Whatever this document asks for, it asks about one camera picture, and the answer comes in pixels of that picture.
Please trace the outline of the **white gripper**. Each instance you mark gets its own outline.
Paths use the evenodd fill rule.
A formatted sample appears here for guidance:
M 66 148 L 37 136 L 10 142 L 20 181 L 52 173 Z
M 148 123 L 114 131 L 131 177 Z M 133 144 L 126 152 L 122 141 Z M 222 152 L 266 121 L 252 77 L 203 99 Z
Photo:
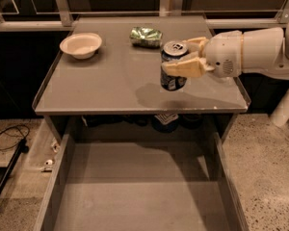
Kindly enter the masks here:
M 190 53 L 198 52 L 200 56 L 184 61 L 162 63 L 162 69 L 170 76 L 199 78 L 206 72 L 216 77 L 238 77 L 241 73 L 243 33 L 231 31 L 213 36 L 185 39 Z

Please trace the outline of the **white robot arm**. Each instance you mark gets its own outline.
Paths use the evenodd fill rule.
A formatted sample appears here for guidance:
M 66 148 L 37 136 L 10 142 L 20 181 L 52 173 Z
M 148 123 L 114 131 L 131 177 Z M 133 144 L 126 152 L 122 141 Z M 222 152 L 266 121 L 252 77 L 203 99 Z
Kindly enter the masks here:
M 289 80 L 289 22 L 284 29 L 231 31 L 212 38 L 190 38 L 186 43 L 188 55 L 162 64 L 170 76 L 198 78 L 211 73 L 224 78 L 260 73 Z

